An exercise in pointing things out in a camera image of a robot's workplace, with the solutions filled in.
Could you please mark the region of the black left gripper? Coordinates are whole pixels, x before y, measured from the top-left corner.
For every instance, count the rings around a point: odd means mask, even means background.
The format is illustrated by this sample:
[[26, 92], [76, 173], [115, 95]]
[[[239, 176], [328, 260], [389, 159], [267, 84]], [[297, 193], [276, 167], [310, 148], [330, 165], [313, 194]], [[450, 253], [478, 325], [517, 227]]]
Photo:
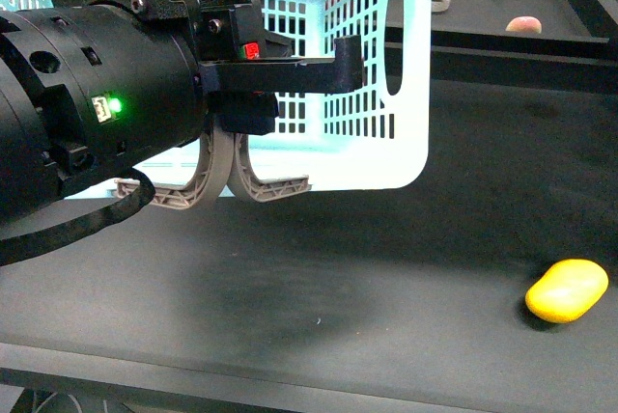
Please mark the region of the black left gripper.
[[260, 0], [198, 0], [198, 4], [199, 77], [212, 117], [207, 117], [200, 136], [192, 178], [184, 185], [155, 185], [151, 204], [189, 209], [216, 200], [226, 184], [237, 198], [258, 203], [308, 192], [307, 177], [259, 179], [245, 134], [275, 131], [278, 93], [337, 95], [360, 89], [361, 38], [335, 40], [332, 57], [295, 57], [290, 38], [265, 28]]

